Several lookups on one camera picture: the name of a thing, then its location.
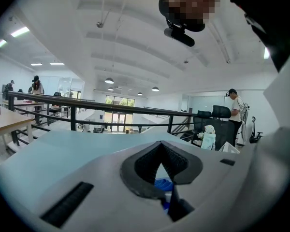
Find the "person's black clothing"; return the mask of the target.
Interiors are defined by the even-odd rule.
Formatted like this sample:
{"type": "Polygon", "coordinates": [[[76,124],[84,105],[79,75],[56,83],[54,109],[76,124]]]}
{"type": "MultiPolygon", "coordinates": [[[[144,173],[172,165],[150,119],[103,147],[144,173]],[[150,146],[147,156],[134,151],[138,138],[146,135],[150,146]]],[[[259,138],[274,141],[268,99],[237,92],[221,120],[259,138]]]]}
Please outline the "person's black clothing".
{"type": "Polygon", "coordinates": [[[230,0],[269,50],[277,71],[290,57],[290,0],[230,0]]]}

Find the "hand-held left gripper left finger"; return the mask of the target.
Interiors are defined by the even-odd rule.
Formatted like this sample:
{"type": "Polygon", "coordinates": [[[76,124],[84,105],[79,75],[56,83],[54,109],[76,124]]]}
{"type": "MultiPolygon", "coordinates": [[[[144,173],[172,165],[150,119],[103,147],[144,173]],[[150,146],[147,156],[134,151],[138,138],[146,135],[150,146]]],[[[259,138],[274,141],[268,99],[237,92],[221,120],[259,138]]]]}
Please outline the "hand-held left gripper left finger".
{"type": "Polygon", "coordinates": [[[103,155],[53,183],[36,201],[42,217],[80,182],[93,185],[61,229],[65,232],[155,232],[172,223],[160,200],[132,193],[120,177],[123,161],[151,146],[137,145],[103,155]]]}

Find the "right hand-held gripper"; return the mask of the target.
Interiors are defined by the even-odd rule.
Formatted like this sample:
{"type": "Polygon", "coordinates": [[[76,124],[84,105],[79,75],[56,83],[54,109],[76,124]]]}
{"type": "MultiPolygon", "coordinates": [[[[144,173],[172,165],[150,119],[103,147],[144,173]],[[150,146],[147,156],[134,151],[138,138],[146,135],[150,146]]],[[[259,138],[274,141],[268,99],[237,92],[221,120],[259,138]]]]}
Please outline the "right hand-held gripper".
{"type": "Polygon", "coordinates": [[[229,142],[226,142],[219,150],[219,152],[227,152],[227,153],[240,153],[238,149],[232,146],[229,142]]]}

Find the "black kick scooter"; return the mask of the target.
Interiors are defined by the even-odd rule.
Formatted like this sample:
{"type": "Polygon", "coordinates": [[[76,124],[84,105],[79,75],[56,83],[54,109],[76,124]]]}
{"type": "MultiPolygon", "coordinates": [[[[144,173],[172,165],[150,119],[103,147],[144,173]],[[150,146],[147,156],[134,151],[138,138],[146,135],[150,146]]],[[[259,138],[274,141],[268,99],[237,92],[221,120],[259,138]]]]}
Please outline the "black kick scooter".
{"type": "Polygon", "coordinates": [[[263,136],[263,132],[256,132],[255,130],[255,121],[256,121],[256,118],[253,116],[252,117],[252,123],[253,123],[253,126],[252,126],[252,132],[251,132],[251,136],[249,138],[249,142],[251,144],[255,144],[259,141],[259,139],[263,136]]]}

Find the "black mesh office chair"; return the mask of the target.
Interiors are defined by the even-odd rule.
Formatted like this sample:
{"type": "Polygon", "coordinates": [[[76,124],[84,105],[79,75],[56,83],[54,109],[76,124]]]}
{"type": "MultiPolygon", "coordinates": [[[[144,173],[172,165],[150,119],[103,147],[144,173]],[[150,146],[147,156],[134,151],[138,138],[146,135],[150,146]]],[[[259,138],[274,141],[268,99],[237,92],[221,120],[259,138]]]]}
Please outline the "black mesh office chair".
{"type": "Polygon", "coordinates": [[[199,140],[198,134],[200,132],[203,132],[204,127],[207,125],[208,120],[211,119],[211,112],[209,111],[198,111],[197,115],[193,117],[193,124],[194,124],[194,130],[193,132],[193,138],[194,140],[199,140]]]}
{"type": "Polygon", "coordinates": [[[213,105],[210,118],[203,120],[203,129],[205,126],[213,126],[216,134],[215,150],[219,151],[226,143],[232,143],[234,139],[234,124],[229,121],[231,111],[228,107],[213,105]]]}

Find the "wooden desk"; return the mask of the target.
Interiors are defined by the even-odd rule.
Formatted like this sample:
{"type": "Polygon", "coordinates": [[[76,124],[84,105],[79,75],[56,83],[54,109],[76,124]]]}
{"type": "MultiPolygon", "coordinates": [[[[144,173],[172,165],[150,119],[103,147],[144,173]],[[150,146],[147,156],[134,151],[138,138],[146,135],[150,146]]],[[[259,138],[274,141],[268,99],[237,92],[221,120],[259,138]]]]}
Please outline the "wooden desk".
{"type": "Polygon", "coordinates": [[[29,143],[33,142],[34,138],[31,127],[32,120],[33,119],[30,117],[20,115],[0,106],[0,137],[3,139],[6,150],[9,146],[5,140],[5,135],[21,130],[23,127],[26,127],[27,129],[29,143]]]}

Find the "black curved railing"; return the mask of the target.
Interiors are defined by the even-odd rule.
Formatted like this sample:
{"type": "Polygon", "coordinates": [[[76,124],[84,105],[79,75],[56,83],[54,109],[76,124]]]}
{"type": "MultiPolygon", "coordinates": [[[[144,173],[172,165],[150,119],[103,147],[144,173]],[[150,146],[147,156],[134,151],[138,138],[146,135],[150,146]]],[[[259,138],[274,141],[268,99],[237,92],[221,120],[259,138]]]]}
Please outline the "black curved railing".
{"type": "Polygon", "coordinates": [[[8,92],[8,109],[11,111],[19,111],[21,115],[31,114],[39,115],[41,118],[46,118],[47,124],[49,125],[51,121],[63,121],[70,124],[72,131],[76,131],[77,125],[95,125],[102,128],[108,128],[112,125],[114,126],[131,126],[131,128],[136,128],[139,133],[142,132],[142,128],[148,129],[151,127],[166,127],[167,132],[170,134],[178,134],[179,132],[173,129],[173,126],[179,128],[181,126],[192,125],[193,117],[197,114],[177,112],[171,110],[163,109],[153,109],[153,108],[140,108],[140,107],[129,107],[112,105],[105,103],[89,103],[87,110],[93,112],[124,112],[129,114],[140,114],[140,115],[153,115],[157,117],[164,117],[165,122],[149,124],[149,123],[134,123],[131,124],[124,123],[106,123],[104,119],[99,119],[98,121],[91,121],[89,119],[80,119],[77,117],[76,112],[77,107],[81,107],[81,102],[79,99],[65,98],[62,96],[48,96],[48,95],[37,95],[29,94],[23,92],[8,92]]]}

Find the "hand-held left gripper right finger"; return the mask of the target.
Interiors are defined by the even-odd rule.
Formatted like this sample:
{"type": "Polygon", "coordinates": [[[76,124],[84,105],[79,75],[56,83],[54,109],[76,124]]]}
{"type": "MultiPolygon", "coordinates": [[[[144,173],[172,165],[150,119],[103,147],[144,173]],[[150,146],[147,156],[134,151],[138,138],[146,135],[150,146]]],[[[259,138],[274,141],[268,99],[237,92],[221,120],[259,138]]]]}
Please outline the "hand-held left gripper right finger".
{"type": "Polygon", "coordinates": [[[172,145],[196,155],[203,163],[201,173],[188,185],[177,186],[179,197],[194,210],[160,232],[237,232],[247,223],[241,217],[240,193],[250,167],[250,149],[239,154],[172,145]]]}

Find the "glass entrance doors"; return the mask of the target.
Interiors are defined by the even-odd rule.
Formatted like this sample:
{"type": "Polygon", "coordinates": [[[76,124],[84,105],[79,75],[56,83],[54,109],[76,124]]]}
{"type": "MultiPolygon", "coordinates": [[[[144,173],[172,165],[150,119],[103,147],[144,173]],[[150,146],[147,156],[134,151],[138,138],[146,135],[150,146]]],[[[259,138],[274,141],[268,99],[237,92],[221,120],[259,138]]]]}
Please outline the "glass entrance doors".
{"type": "MultiPolygon", "coordinates": [[[[107,95],[105,103],[112,104],[112,105],[134,107],[135,106],[135,99],[107,95]]],[[[124,124],[124,123],[131,124],[133,122],[133,114],[124,113],[124,112],[107,112],[107,111],[105,111],[104,112],[104,122],[106,122],[106,123],[118,123],[118,124],[124,124]]],[[[131,129],[131,126],[114,126],[114,125],[112,125],[112,126],[110,126],[109,131],[110,132],[129,133],[130,129],[131,129]]]]}

